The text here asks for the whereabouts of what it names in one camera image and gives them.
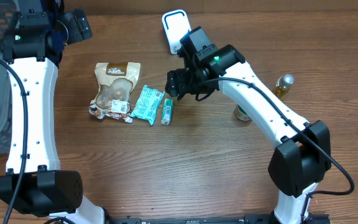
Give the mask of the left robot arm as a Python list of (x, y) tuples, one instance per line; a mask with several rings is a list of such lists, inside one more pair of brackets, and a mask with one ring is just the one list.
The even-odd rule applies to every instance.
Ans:
[(55, 144), (54, 93), (63, 51), (92, 37), (84, 10), (63, 1), (20, 1), (0, 41), (11, 83), (12, 136), (0, 199), (11, 212), (47, 223), (109, 223), (83, 193), (79, 172), (63, 170)]

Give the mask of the teal snack packet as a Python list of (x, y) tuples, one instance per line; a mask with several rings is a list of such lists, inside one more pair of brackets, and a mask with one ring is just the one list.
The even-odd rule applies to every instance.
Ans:
[(144, 85), (140, 96), (131, 112), (132, 118), (147, 120), (151, 126), (157, 117), (157, 110), (165, 96), (165, 92)]

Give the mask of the green white tissue pack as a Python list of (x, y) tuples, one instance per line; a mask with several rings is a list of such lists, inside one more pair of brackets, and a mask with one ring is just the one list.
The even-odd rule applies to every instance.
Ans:
[(162, 120), (163, 125), (169, 125), (172, 120), (173, 100), (166, 98), (163, 103)]

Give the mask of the yellow dish soap bottle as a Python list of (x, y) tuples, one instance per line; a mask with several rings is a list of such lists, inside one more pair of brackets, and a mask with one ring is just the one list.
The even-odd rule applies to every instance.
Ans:
[(291, 74), (285, 74), (280, 77), (272, 90), (273, 94), (281, 100), (290, 91), (294, 81), (295, 79)]

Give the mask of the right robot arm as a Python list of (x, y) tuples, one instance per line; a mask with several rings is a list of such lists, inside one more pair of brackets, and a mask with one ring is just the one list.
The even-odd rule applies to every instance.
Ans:
[(256, 76), (232, 45), (219, 49), (197, 27), (180, 35), (184, 68), (167, 73), (165, 91), (178, 100), (186, 94), (197, 101), (222, 91), (262, 130), (274, 152), (268, 166), (279, 189), (278, 203), (265, 223), (330, 223), (327, 215), (308, 212), (308, 193), (331, 168), (330, 136), (322, 122), (309, 123), (279, 100)]

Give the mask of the brown and white snack bag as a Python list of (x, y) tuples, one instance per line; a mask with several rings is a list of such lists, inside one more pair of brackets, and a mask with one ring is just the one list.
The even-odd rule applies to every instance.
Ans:
[(89, 113), (98, 119), (132, 123), (131, 93), (138, 82), (140, 68), (137, 62), (97, 63), (94, 74), (98, 94), (89, 104)]

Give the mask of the green lid seasoning jar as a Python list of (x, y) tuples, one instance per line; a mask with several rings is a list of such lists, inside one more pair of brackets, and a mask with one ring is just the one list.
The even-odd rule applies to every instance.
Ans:
[(234, 109), (234, 114), (237, 117), (237, 119), (239, 119), (241, 121), (250, 121), (251, 120), (250, 116), (239, 105), (236, 105), (236, 107)]

